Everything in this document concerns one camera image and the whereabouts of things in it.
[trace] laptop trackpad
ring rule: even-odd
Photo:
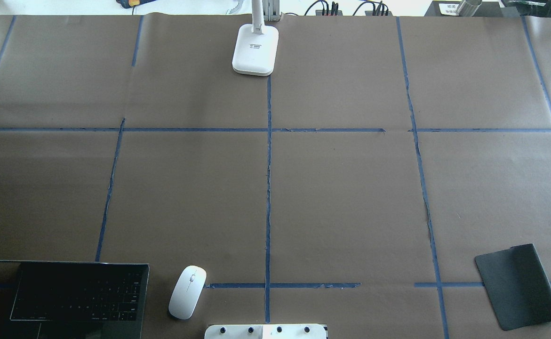
[[[101,323],[42,323],[39,339],[101,339]]]

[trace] black laptop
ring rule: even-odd
[[[149,266],[22,262],[3,339],[140,339]]]

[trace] lamp base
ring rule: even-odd
[[[262,27],[263,34],[254,34],[252,24],[238,31],[232,66],[240,74],[266,77],[273,72],[279,32],[273,26]]]

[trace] laptop keyboard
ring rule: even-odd
[[[27,264],[11,320],[137,320],[144,266]]]

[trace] white mouse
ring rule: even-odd
[[[194,313],[205,281],[205,270],[198,266],[186,267],[170,296],[168,312],[175,318],[189,319]]]

